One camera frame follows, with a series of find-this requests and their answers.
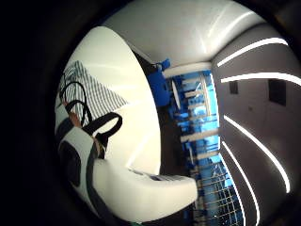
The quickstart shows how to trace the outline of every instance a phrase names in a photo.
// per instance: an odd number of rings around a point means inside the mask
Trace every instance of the blue seat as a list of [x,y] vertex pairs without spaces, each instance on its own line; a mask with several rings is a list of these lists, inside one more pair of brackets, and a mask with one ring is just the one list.
[[156,106],[168,105],[170,102],[170,94],[162,72],[151,73],[147,76],[147,79]]

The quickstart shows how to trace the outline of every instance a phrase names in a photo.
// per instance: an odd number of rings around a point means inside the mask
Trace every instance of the white column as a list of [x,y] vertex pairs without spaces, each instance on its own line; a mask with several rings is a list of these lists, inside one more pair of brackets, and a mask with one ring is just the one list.
[[219,151],[213,151],[213,152],[208,152],[208,153],[198,153],[197,160],[204,159],[204,158],[209,158],[209,157],[212,157],[212,156],[216,156],[218,154],[219,154]]
[[196,108],[196,107],[198,107],[198,106],[203,106],[203,105],[205,105],[204,103],[199,103],[199,104],[195,104],[195,105],[189,105],[188,106],[188,109],[189,110],[192,110],[192,109],[194,109],[194,108]]
[[188,78],[182,81],[182,84],[189,84],[189,83],[196,83],[196,82],[200,82],[200,77],[196,77],[196,78]]
[[210,70],[211,68],[212,68],[211,62],[186,64],[186,65],[166,69],[165,71],[163,71],[163,76],[165,78],[170,78],[184,73],[195,73],[204,70]]
[[194,96],[197,96],[199,94],[203,94],[203,90],[199,89],[199,90],[196,90],[196,91],[189,91],[189,92],[186,92],[184,95],[185,95],[185,98],[189,98],[189,97],[194,97]]
[[214,136],[217,134],[218,134],[218,128],[213,129],[213,130],[204,131],[201,133],[195,133],[192,135],[181,136],[181,142],[184,143],[185,141],[196,141],[198,139],[203,139],[203,138]]

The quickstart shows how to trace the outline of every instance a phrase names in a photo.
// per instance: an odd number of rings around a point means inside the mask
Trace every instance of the striped fabric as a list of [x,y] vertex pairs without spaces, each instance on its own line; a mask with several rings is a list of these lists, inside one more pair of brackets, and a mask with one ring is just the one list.
[[[127,101],[114,91],[108,89],[93,78],[80,61],[73,62],[70,67],[65,70],[64,76],[60,81],[60,89],[63,89],[72,81],[77,81],[84,86],[87,96],[87,106],[91,112],[93,120],[128,104]],[[73,100],[80,100],[84,102],[85,96],[80,86],[73,84],[67,88],[66,96],[64,95],[63,99],[68,103]],[[72,111],[77,114],[80,120],[82,119],[82,105],[75,105]]]

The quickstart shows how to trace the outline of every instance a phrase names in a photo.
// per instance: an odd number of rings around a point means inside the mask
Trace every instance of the table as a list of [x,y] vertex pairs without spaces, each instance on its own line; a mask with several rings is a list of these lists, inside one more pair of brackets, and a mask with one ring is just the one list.
[[[99,26],[82,39],[66,68],[76,60],[129,103],[117,110],[123,124],[109,138],[105,159],[134,170],[159,174],[161,138],[157,111],[146,76],[130,47],[117,33]],[[112,124],[109,122],[98,132],[108,130]]]
[[172,91],[173,91],[173,95],[176,100],[177,107],[180,110],[181,104],[180,104],[179,94],[178,94],[177,87],[176,87],[176,84],[174,83],[174,81],[171,82],[171,86],[172,86]]

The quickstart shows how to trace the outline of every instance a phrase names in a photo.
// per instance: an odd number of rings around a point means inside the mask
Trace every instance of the blue fabric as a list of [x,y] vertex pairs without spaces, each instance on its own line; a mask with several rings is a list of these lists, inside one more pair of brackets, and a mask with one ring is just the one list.
[[152,96],[156,106],[168,105],[170,95],[167,89],[167,83],[161,72],[151,73],[147,76]]
[[170,67],[170,61],[169,58],[161,62],[162,71]]

